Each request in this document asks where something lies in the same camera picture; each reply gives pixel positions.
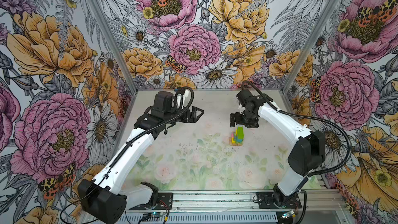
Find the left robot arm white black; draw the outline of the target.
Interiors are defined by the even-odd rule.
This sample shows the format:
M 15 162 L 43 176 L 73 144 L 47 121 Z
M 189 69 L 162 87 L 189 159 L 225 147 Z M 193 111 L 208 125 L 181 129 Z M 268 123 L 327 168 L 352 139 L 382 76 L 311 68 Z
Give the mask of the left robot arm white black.
M 84 179 L 78 186 L 82 209 L 95 220 L 115 224 L 126 210 L 143 206 L 155 208 L 159 197 L 158 187 L 142 182 L 131 193 L 124 195 L 122 186 L 130 170 L 145 150 L 168 128 L 178 122 L 196 123 L 204 114 L 193 107 L 194 91 L 181 87 L 174 93 L 159 91 L 154 103 L 137 119 L 124 145 L 110 162 L 91 180 Z

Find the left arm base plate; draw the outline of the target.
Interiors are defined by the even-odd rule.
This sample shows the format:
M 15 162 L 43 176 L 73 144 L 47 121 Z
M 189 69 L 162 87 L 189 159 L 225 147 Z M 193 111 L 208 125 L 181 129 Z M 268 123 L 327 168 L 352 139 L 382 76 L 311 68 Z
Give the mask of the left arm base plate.
M 170 192 L 161 192 L 158 193 L 158 198 L 155 200 L 154 205 L 152 203 L 147 203 L 144 205 L 138 205 L 130 208 L 131 211 L 166 211 L 171 210 L 173 206 L 173 193 Z

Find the green owl number toy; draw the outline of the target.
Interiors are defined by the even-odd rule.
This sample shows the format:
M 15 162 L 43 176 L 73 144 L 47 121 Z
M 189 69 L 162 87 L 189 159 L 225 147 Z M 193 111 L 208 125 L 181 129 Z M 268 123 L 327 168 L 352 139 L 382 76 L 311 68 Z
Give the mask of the green owl number toy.
M 231 146 L 242 146 L 243 141 L 237 141 L 234 137 L 230 137 L 230 145 Z

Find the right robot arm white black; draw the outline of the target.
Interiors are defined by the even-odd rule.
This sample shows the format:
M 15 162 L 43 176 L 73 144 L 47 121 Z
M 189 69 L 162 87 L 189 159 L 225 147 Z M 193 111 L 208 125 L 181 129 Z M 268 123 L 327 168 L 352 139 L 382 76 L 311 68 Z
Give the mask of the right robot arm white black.
M 265 94 L 253 95 L 243 89 L 236 96 L 240 112 L 230 115 L 231 127 L 243 125 L 258 128 L 262 118 L 278 130 L 290 143 L 288 169 L 282 180 L 273 189 L 273 203 L 284 207 L 295 198 L 314 172 L 325 161 L 325 135 L 301 125 L 284 112 Z

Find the green wood block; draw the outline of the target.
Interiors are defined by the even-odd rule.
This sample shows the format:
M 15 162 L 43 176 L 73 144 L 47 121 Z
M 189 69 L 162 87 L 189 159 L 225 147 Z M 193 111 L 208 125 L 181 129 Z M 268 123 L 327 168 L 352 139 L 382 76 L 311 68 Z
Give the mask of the green wood block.
M 235 139 L 244 139 L 244 129 L 243 127 L 238 127 L 235 131 Z

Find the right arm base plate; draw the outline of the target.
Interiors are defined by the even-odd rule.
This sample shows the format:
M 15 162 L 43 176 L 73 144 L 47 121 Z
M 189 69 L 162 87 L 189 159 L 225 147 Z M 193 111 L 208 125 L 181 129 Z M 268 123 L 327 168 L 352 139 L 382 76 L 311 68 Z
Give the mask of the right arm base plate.
M 252 201 L 258 204 L 259 209 L 300 209 L 302 203 L 297 193 L 291 196 L 280 195 L 277 192 L 257 192 Z

